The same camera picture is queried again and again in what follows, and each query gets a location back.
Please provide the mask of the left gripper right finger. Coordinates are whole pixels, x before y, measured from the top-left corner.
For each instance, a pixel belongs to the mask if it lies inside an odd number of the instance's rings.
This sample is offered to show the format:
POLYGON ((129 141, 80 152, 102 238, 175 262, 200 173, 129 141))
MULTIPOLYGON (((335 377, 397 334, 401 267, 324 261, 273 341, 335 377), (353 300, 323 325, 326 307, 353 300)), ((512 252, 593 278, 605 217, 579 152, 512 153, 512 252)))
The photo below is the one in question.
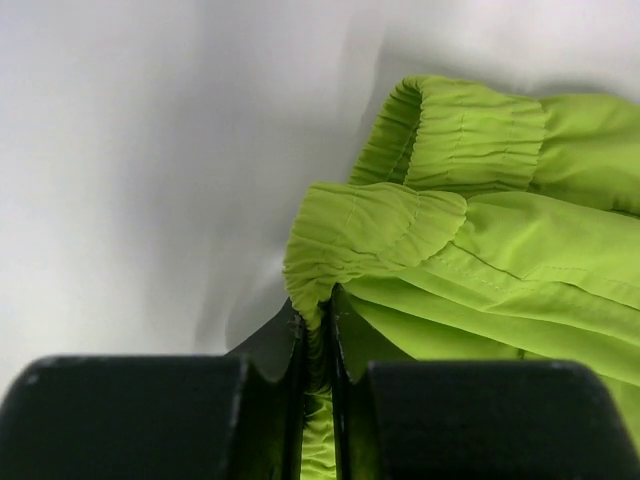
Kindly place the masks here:
POLYGON ((416 361, 336 289, 329 303, 341 479, 635 479, 604 384, 567 361, 416 361))

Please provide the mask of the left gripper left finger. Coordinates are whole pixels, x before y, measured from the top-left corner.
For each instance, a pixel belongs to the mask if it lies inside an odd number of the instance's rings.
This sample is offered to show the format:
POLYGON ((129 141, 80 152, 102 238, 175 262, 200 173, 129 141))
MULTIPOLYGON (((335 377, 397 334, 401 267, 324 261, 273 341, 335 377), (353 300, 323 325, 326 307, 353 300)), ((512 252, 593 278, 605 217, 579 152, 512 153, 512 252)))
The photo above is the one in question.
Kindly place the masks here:
POLYGON ((1 475, 296 479, 304 363, 290 304, 222 356, 39 358, 1 405, 1 475))

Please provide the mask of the lime green shorts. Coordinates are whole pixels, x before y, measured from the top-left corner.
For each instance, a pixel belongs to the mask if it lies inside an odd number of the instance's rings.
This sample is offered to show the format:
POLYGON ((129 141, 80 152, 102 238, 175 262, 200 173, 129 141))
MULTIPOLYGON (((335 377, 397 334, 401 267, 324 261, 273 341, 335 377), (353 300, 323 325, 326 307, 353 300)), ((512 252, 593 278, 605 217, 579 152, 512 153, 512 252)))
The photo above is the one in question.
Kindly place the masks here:
POLYGON ((309 339, 305 479, 336 475, 321 333, 335 287, 416 359, 583 363, 637 435, 639 107, 407 77, 347 182, 308 189, 283 273, 309 339))

